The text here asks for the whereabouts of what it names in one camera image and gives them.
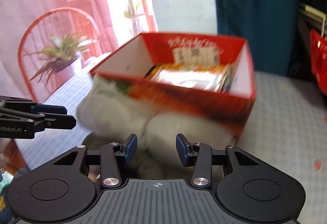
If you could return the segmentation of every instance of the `open cardboard box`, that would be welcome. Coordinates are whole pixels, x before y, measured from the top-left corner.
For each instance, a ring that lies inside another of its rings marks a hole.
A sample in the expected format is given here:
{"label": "open cardboard box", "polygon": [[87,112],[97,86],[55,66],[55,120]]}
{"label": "open cardboard box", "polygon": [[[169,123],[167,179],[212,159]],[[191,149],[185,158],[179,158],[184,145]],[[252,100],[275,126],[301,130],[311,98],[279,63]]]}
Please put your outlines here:
{"label": "open cardboard box", "polygon": [[[200,58],[188,57],[198,48]],[[184,56],[176,55],[183,51]],[[182,62],[231,64],[232,85],[224,93],[177,87],[150,81],[154,65]],[[96,64],[91,75],[116,81],[127,95],[161,111],[177,111],[210,118],[240,137],[252,110],[256,88],[251,52],[246,39],[201,34],[141,33]]]}

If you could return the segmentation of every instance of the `crosshair marking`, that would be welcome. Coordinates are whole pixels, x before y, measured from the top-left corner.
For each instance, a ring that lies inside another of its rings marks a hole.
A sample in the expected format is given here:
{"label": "crosshair marking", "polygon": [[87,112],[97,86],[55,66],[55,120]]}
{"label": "crosshair marking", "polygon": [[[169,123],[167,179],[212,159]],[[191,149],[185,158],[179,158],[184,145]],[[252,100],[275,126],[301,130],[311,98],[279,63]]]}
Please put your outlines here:
{"label": "crosshair marking", "polygon": [[162,183],[160,183],[160,182],[157,182],[157,183],[155,183],[155,184],[153,184],[155,187],[157,187],[157,188],[159,188],[159,187],[161,187],[161,186],[163,186],[164,184],[162,184]]}

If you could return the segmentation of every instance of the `snack package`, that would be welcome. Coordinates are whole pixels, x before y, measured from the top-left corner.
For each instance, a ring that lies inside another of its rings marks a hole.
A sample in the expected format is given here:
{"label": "snack package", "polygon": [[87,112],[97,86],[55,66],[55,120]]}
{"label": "snack package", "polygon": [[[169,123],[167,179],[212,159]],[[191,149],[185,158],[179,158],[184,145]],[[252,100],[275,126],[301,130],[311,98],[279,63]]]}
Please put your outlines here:
{"label": "snack package", "polygon": [[155,68],[150,75],[152,81],[179,87],[196,88],[211,92],[224,92],[231,83],[231,65],[211,67],[164,64]]}

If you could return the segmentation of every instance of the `metal screw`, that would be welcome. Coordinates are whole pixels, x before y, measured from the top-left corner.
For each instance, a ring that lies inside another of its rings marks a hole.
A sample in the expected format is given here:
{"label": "metal screw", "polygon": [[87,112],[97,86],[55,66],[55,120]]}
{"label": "metal screw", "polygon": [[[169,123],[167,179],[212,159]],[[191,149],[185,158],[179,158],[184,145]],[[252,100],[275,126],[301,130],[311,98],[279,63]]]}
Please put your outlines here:
{"label": "metal screw", "polygon": [[206,178],[195,178],[193,183],[198,186],[205,186],[209,183],[209,180]]}
{"label": "metal screw", "polygon": [[103,180],[103,184],[107,186],[114,186],[119,183],[119,180],[116,178],[106,178]]}

